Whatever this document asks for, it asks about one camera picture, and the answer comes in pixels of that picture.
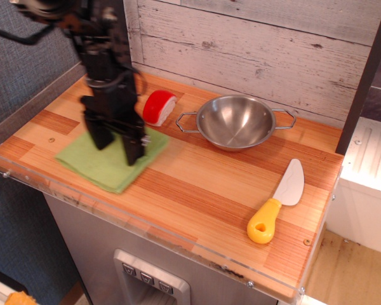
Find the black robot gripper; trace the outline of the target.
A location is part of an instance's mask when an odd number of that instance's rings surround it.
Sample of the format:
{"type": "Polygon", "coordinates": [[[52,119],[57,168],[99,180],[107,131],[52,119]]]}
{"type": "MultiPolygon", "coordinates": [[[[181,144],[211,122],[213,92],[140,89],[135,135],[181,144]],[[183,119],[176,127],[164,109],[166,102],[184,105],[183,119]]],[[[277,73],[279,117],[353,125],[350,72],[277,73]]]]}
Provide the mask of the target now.
{"type": "Polygon", "coordinates": [[[137,90],[132,74],[120,74],[113,80],[86,78],[92,96],[83,96],[84,120],[97,149],[105,149],[114,141],[112,132],[123,136],[129,166],[145,154],[149,136],[144,121],[135,110],[137,90]]]}

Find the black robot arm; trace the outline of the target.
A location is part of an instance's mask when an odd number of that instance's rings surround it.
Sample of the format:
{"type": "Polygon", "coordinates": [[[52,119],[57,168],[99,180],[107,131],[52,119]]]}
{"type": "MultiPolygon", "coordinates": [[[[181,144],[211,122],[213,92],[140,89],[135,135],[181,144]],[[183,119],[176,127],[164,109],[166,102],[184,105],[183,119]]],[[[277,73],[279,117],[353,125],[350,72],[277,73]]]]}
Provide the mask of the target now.
{"type": "Polygon", "coordinates": [[[35,22],[61,28],[73,42],[86,69],[86,83],[92,94],[81,97],[84,122],[97,147],[102,150],[118,134],[128,165],[145,154],[149,136],[135,110],[135,70],[120,62],[120,53],[130,56],[128,38],[119,34],[122,18],[104,1],[14,1],[20,13],[35,22]]]}

